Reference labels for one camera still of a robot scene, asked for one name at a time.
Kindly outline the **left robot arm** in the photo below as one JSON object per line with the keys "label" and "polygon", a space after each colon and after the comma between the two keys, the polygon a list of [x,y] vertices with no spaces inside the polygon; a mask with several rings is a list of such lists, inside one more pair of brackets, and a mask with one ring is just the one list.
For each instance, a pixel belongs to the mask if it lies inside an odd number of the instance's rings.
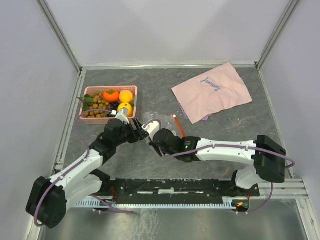
{"label": "left robot arm", "polygon": [[49,178],[40,176],[33,183],[26,212],[33,216],[37,227],[56,227],[67,211],[87,196],[106,195],[111,183],[96,171],[116,154],[122,144],[133,144],[149,137],[144,126],[114,118],[84,154],[59,173]]}

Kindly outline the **clear zip top bag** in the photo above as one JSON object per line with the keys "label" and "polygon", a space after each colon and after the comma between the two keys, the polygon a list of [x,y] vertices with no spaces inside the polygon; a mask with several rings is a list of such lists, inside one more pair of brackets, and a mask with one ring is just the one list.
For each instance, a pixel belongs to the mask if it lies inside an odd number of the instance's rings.
{"label": "clear zip top bag", "polygon": [[162,124],[161,129],[168,129],[172,131],[172,133],[175,136],[185,137],[185,133],[178,119],[176,118],[175,114],[165,115],[165,114],[159,114],[157,112],[149,111],[149,112],[145,112],[142,115],[143,125],[153,119],[157,119],[161,121],[161,124]]}

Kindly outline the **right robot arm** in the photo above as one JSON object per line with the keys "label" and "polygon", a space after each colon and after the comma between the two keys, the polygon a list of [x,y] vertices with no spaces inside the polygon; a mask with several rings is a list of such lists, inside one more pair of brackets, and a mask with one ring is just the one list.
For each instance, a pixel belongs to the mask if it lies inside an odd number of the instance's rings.
{"label": "right robot arm", "polygon": [[246,167],[237,170],[229,183],[231,193],[242,195],[262,181],[281,184],[285,181],[286,150],[266,135],[240,142],[215,141],[206,138],[179,137],[166,128],[151,128],[150,143],[161,157],[175,158],[185,163],[224,161]]}

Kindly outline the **yellow orange fruit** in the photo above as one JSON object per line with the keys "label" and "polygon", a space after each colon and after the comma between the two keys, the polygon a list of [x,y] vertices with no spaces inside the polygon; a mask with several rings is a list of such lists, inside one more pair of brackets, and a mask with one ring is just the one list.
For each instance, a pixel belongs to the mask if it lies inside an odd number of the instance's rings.
{"label": "yellow orange fruit", "polygon": [[118,106],[118,109],[117,109],[118,112],[122,111],[123,114],[130,118],[133,116],[133,112],[134,112],[134,108],[132,107],[132,105],[130,103],[121,103],[119,106]]}

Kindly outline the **yellow peach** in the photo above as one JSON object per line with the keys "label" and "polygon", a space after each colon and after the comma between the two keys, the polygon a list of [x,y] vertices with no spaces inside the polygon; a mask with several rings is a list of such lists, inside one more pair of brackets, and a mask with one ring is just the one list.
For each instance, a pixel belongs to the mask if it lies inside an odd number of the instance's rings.
{"label": "yellow peach", "polygon": [[122,90],[119,93],[119,100],[121,103],[131,103],[134,99],[134,95],[129,90]]}

